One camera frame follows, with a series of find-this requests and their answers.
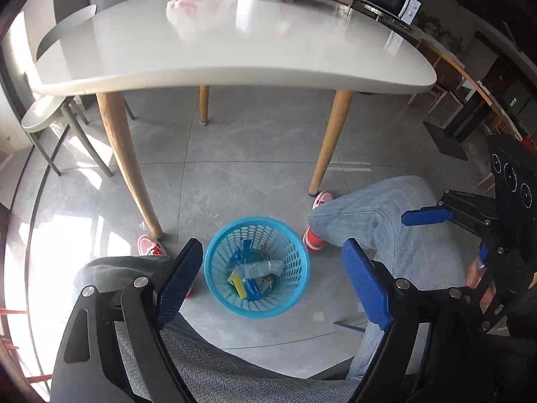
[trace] pink shoe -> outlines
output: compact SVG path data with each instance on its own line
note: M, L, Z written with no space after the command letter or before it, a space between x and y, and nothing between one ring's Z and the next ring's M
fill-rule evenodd
M153 239L149 235L142 235L138 238L138 255L139 256L152 256L152 255L166 255L166 250L156 239ZM189 292L186 293L188 298L192 295L192 285L189 288Z
M312 209L319 207L323 203L331 202L332 200L334 200L332 194L328 191L323 191L316 197ZM306 250L310 253L317 253L327 244L323 238L313 233L311 227L308 227L308 230L305 231L304 236L302 237L302 242L304 243Z

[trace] gray tile floor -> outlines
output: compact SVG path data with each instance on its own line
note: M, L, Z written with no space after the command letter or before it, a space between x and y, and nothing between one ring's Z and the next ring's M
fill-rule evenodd
M177 254L190 237L206 248L220 228L248 215L272 216L301 234L333 96L333 91L214 87L209 125L202 127L196 88L127 92L138 117L130 121L136 154L168 252ZM477 191L488 167L484 136L477 131L466 144L468 162L439 154L421 124L431 97L421 95L406 107L408 98L355 95L323 189L339 196L412 174L424 177L437 195L444 188ZM453 104L439 107L428 120L441 123L453 109ZM91 123L85 131L114 176L107 178L67 134L56 157L62 176L51 173L46 180L30 249L30 312L45 373L52 372L70 313L75 272L96 257L136 254L136 239L144 232L96 105L87 116ZM42 140L50 145L57 135L45 133ZM21 213L28 212L25 205L33 206L26 201L39 187L44 167L33 154L15 200ZM23 218L10 227L15 254L23 248L16 237ZM460 231L457 239L472 258L475 239ZM228 312L208 292L202 274L181 312L211 343L272 370L309 377L353 356L361 339L361 333L332 324L361 312L339 250L329 246L313 255L311 268L302 299L278 317L248 320Z

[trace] metal bolt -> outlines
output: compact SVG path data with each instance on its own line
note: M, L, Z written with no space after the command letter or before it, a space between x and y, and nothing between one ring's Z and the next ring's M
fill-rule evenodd
M82 290L82 297L92 296L94 292L95 292L95 288L93 286L86 286Z
M147 279L147 277L138 277L138 279L134 281L134 286L137 288L143 288L148 284L148 282L149 279Z
M399 289L408 289L410 288L410 282L406 279L397 279L395 281L395 286Z
M461 292L457 288L450 288L449 295L453 298L461 298Z

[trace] gray fabric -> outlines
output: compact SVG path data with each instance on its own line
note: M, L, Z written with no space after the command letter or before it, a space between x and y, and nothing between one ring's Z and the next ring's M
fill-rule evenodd
M432 204L434 198L423 180L399 177L325 203L312 212L308 222L316 234L335 245L341 246L349 237L355 237L363 247L377 250L376 260L383 262L394 276L407 277L420 289L461 285L461 256L446 226L407 228L401 224L404 211ZM150 277L168 259L169 256L97 259L77 274L75 295L87 285L95 285L101 292L121 289L136 277ZM424 337L420 331L417 341ZM149 399L123 323L116 323L116 332L133 390ZM349 379L330 382L288 377L250 364L209 344L181 314L160 335L200 403L313 403L348 401L382 332L369 324ZM414 351L412 362L416 364L423 344L417 343Z

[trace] gray pants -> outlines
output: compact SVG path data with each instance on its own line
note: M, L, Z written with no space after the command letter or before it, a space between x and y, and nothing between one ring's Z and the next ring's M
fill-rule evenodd
M406 277L419 289L461 286L464 266L448 228L405 227L404 211L434 205L427 184L418 177L397 177L325 203L308 222L316 234L334 245L354 237L363 248L375 249L394 277ZM124 288L138 276L151 274L169 256L109 257L90 262L77 273L78 296L87 285L101 292ZM133 390L149 398L123 323L116 323L122 358ZM409 369L415 372L423 352L426 328L420 328ZM297 379L250 364L205 341L178 314L160 335L174 364L198 402L306 403L347 402L378 346L382 332L367 326L347 380Z

